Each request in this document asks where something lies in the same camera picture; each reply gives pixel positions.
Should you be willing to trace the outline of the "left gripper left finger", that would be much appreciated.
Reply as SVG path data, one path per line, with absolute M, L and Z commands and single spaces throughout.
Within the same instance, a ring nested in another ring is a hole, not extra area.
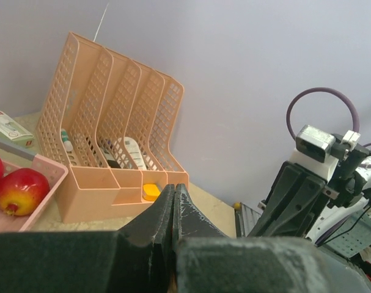
M 0 292 L 166 292 L 174 195 L 116 231 L 0 233 Z

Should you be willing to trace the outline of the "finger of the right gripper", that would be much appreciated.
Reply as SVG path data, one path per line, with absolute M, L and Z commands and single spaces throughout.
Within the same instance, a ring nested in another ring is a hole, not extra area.
M 250 237 L 298 236 L 307 205 L 305 183 L 307 173 L 297 164 L 284 162 L 261 218 L 249 233 Z
M 325 181 L 307 173 L 283 173 L 271 191 L 264 216 L 265 236 L 301 237 L 315 217 Z

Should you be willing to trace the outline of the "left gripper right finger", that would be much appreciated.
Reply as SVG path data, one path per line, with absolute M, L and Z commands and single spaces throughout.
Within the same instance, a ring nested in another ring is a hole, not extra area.
M 174 193 L 177 292 L 334 292 L 326 262 L 296 237 L 227 237 L 193 203 Z

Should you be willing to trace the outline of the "pink plastic basket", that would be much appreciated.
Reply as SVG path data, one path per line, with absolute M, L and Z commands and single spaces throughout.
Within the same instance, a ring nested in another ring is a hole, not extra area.
M 0 150 L 31 163 L 20 167 L 0 157 L 0 233 L 27 231 L 67 177 L 68 168 L 3 139 Z

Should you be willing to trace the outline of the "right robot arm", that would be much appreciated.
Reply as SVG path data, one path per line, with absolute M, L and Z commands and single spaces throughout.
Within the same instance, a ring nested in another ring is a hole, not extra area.
M 298 141 L 290 159 L 282 164 L 249 236 L 318 241 L 360 204 L 371 182 L 365 175 L 371 164 L 362 163 L 368 157 L 371 151 L 361 145 Z

